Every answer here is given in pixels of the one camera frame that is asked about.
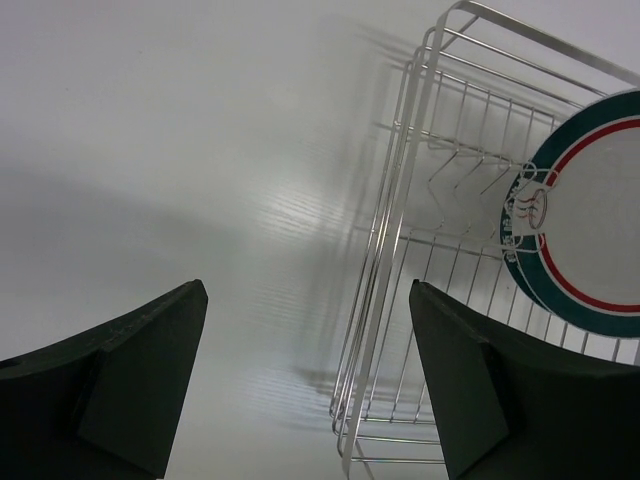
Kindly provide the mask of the green red rimmed plate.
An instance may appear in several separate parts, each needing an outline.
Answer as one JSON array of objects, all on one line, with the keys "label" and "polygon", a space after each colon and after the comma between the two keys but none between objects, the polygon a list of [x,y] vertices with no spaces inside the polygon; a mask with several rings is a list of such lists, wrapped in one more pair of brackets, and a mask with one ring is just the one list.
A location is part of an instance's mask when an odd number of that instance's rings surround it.
[{"label": "green red rimmed plate", "polygon": [[515,191],[521,270],[551,313],[609,337],[639,335],[639,93],[596,101],[558,127]]},{"label": "green red rimmed plate", "polygon": [[521,249],[523,240],[520,237],[514,238],[512,226],[515,191],[519,191],[521,189],[520,178],[523,177],[524,183],[527,184],[534,180],[537,175],[538,168],[531,161],[521,165],[521,169],[516,174],[516,177],[509,187],[507,196],[503,202],[499,224],[499,239],[502,248],[503,262],[516,285],[536,306],[551,313],[551,310],[531,290],[529,282],[526,280],[521,270],[518,254],[524,253],[524,250]]}]

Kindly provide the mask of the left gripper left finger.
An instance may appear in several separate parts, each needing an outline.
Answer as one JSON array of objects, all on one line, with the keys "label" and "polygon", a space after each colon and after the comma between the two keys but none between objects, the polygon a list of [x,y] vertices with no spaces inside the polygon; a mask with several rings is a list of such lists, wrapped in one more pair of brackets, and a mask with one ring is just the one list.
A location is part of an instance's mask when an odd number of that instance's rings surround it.
[{"label": "left gripper left finger", "polygon": [[162,479],[201,340],[201,280],[1,363],[4,479]]}]

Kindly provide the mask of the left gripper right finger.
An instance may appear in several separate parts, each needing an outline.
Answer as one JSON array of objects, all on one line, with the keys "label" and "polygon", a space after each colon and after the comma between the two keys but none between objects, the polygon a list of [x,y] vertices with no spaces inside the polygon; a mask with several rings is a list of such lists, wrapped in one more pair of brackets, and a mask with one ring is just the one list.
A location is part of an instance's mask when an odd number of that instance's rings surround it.
[{"label": "left gripper right finger", "polygon": [[639,370],[565,350],[415,281],[411,320],[452,479],[635,479]]}]

